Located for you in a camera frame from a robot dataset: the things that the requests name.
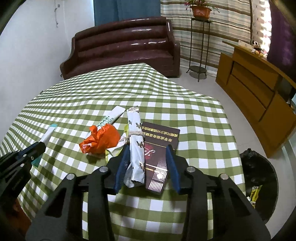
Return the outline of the white teal paper tube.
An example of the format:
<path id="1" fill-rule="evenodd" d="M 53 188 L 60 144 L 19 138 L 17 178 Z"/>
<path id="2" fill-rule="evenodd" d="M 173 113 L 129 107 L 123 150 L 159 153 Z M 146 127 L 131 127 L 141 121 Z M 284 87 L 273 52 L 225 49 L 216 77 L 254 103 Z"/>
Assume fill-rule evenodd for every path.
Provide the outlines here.
<path id="1" fill-rule="evenodd" d="M 54 132 L 54 130 L 56 129 L 58 125 L 57 124 L 52 124 L 50 125 L 50 127 L 48 128 L 48 130 L 44 133 L 43 137 L 41 138 L 41 142 L 43 142 L 45 144 L 45 146 L 48 145 L 49 140 Z M 36 168 L 38 168 L 41 158 L 42 158 L 43 154 L 41 154 L 39 157 L 37 157 L 34 161 L 32 161 L 32 165 Z"/>

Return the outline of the silver wrapper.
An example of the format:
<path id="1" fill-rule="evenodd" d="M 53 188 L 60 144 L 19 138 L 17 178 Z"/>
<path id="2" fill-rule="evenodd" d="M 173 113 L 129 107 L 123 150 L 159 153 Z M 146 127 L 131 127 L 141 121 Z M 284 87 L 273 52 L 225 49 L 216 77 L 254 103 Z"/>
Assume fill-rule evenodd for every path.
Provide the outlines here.
<path id="1" fill-rule="evenodd" d="M 138 106 L 127 110 L 130 163 L 126 170 L 124 184 L 133 188 L 145 184 L 144 133 Z"/>

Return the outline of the small orange plastic bag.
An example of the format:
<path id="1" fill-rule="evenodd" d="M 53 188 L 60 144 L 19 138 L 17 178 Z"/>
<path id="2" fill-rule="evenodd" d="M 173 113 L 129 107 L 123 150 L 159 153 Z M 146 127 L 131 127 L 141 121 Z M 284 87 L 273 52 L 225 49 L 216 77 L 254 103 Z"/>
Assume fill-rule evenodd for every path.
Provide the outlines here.
<path id="1" fill-rule="evenodd" d="M 108 148 L 116 147 L 120 140 L 118 130 L 111 124 L 105 124 L 101 128 L 92 125 L 91 135 L 79 144 L 82 153 L 102 154 Z"/>

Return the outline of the dark brown gift box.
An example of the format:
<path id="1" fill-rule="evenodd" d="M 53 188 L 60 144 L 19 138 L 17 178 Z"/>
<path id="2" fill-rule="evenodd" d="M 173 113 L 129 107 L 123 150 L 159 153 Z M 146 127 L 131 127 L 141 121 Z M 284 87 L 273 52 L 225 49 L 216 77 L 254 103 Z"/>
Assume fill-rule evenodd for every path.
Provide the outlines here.
<path id="1" fill-rule="evenodd" d="M 143 122 L 145 188 L 155 194 L 161 194 L 166 184 L 168 168 L 166 147 L 178 147 L 180 130 L 154 123 Z"/>

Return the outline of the yellow snack wrapper bundle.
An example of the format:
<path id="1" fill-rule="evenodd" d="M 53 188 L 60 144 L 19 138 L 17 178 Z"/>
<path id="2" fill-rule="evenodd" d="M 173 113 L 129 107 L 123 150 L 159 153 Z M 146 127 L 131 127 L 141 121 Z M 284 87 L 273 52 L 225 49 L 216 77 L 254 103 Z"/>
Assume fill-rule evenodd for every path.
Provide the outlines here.
<path id="1" fill-rule="evenodd" d="M 111 158 L 118 156 L 121 150 L 123 149 L 123 146 L 127 143 L 128 130 L 129 127 L 128 125 L 126 125 L 124 128 L 124 132 L 118 141 L 118 144 L 115 147 L 106 149 L 105 159 L 107 163 Z"/>

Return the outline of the black trash bin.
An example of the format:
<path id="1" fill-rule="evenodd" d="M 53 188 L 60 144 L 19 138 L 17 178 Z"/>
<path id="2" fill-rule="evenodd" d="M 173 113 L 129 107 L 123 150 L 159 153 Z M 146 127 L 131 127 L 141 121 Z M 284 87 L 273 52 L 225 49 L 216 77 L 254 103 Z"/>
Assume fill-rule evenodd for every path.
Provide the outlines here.
<path id="1" fill-rule="evenodd" d="M 248 148 L 240 154 L 246 196 L 264 223 L 272 217 L 278 200 L 278 177 L 267 158 Z"/>

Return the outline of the green checkered tablecloth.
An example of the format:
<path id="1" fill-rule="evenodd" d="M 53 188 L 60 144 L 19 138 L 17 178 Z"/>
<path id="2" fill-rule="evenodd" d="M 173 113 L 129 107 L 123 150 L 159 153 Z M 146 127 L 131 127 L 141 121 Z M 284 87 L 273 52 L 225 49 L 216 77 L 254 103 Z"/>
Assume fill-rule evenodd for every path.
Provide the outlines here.
<path id="1" fill-rule="evenodd" d="M 82 176 L 106 164 L 104 155 L 83 154 L 79 143 L 116 106 L 138 106 L 142 121 L 179 129 L 178 156 L 205 174 L 228 174 L 245 194 L 239 151 L 221 103 L 175 84 L 147 64 L 130 64 L 57 83 L 28 102 L 11 124 L 1 156 L 39 141 L 50 125 L 57 125 L 18 196 L 30 221 L 68 173 Z M 160 196 L 123 186 L 108 200 L 115 240 L 181 239 L 187 196 L 179 196 L 169 180 Z"/>

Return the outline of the wooden sideboard cabinet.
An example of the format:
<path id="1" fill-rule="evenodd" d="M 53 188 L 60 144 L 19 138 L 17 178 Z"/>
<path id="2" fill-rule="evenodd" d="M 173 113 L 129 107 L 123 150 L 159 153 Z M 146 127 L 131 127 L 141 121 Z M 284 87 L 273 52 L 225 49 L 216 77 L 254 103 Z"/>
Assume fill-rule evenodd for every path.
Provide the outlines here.
<path id="1" fill-rule="evenodd" d="M 220 55 L 216 82 L 239 107 L 271 158 L 295 130 L 295 82 L 264 57 L 238 44 L 230 46 L 232 55 Z"/>

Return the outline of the mickey mouse plush toy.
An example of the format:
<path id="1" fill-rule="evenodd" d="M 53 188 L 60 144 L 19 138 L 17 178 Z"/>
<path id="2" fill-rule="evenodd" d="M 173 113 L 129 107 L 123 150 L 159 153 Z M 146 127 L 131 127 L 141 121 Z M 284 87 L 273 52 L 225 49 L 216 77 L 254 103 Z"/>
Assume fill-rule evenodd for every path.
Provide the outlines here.
<path id="1" fill-rule="evenodd" d="M 260 44 L 257 41 L 252 41 L 252 53 L 259 57 L 265 57 L 264 50 L 260 47 Z"/>

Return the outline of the dark purple curtain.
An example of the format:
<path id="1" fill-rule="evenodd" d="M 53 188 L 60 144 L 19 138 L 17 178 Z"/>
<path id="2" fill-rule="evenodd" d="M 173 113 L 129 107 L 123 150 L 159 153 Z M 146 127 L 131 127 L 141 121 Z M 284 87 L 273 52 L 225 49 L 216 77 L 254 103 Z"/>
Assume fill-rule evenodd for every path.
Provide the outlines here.
<path id="1" fill-rule="evenodd" d="M 295 81 L 295 34 L 279 8 L 269 1 L 271 39 L 267 60 Z"/>

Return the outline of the white box on sideboard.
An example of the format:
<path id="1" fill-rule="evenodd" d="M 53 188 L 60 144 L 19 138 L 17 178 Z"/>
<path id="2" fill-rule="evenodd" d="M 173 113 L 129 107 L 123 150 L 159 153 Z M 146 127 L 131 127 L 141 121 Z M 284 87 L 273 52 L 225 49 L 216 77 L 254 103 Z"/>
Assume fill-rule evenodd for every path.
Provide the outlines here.
<path id="1" fill-rule="evenodd" d="M 247 49 L 249 51 L 252 51 L 253 50 L 253 46 L 252 45 L 250 45 L 250 44 L 248 44 L 246 42 L 243 42 L 241 40 L 238 41 L 238 46 L 240 46 L 240 47 L 242 47 L 244 49 Z"/>

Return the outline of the blue curtain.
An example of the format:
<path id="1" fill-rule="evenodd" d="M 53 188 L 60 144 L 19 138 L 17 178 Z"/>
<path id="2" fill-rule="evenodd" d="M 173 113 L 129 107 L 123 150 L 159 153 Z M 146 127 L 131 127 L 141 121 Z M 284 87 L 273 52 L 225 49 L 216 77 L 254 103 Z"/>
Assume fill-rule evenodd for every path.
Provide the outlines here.
<path id="1" fill-rule="evenodd" d="M 161 15 L 160 0 L 97 0 L 93 4 L 96 26 Z"/>

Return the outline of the striped curtain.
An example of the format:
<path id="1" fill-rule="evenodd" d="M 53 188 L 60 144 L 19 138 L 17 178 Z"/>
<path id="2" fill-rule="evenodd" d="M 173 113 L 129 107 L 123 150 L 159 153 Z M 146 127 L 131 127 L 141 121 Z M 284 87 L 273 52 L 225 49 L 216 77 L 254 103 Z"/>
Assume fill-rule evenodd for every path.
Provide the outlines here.
<path id="1" fill-rule="evenodd" d="M 220 54 L 231 55 L 239 40 L 250 43 L 250 1 L 210 1 L 219 9 L 210 13 L 210 24 L 191 21 L 193 13 L 186 9 L 185 1 L 161 1 L 161 16 L 171 20 L 176 41 L 181 46 L 180 65 L 207 65 L 207 72 L 217 73 Z"/>

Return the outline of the dark brown leather sofa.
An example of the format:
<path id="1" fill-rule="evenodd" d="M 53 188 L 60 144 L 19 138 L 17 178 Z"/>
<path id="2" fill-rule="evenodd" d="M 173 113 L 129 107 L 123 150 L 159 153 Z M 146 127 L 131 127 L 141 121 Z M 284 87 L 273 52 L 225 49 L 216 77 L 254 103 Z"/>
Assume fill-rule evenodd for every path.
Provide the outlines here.
<path id="1" fill-rule="evenodd" d="M 64 79 L 104 68 L 146 63 L 166 77 L 180 75 L 180 43 L 164 16 L 111 22 L 77 32 L 60 65 Z"/>

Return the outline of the potted plant orange pot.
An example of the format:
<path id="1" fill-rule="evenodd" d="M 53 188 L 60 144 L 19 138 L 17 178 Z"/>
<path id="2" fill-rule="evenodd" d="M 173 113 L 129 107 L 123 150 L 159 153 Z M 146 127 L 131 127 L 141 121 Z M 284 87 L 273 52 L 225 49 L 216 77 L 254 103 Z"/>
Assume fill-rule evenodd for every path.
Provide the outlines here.
<path id="1" fill-rule="evenodd" d="M 219 9 L 207 0 L 188 0 L 185 1 L 185 6 L 186 9 L 190 8 L 194 18 L 199 20 L 209 20 L 211 11 L 219 13 Z"/>

